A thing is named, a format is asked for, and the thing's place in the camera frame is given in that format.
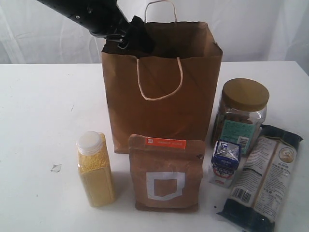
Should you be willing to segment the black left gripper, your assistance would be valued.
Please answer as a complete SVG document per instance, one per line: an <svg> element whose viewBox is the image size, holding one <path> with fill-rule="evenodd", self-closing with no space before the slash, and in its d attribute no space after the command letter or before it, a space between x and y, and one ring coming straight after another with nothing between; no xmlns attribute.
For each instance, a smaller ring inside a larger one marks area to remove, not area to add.
<svg viewBox="0 0 309 232"><path fill-rule="evenodd" d="M145 23L133 16L129 23L115 0L88 0L83 25L96 37L117 42L121 49L152 53L155 42Z"/></svg>

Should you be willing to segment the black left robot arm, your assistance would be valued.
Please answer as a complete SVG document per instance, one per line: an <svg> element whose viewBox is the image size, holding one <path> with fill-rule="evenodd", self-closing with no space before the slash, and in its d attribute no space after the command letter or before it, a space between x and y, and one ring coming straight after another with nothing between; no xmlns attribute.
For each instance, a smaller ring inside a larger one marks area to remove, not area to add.
<svg viewBox="0 0 309 232"><path fill-rule="evenodd" d="M128 21L115 0L41 0L40 3L74 21L98 38L116 42L121 49L151 53L155 42L143 20Z"/></svg>

